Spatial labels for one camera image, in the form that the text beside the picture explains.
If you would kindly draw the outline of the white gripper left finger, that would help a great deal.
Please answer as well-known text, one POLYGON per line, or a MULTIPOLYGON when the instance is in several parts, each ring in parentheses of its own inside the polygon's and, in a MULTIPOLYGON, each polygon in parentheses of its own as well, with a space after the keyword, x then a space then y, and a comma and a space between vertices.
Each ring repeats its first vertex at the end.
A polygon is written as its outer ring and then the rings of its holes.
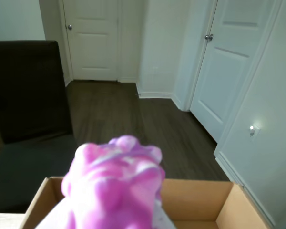
POLYGON ((71 229, 72 210, 67 198, 61 200, 37 225, 38 229, 71 229))

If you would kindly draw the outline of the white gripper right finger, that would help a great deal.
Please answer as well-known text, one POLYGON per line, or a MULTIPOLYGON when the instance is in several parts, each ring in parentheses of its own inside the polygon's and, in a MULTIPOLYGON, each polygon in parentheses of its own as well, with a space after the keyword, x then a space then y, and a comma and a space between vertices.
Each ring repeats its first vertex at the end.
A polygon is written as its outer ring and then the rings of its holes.
POLYGON ((154 229, 177 229, 174 223, 169 219, 162 203, 159 200, 155 201, 153 210, 153 228, 154 229))

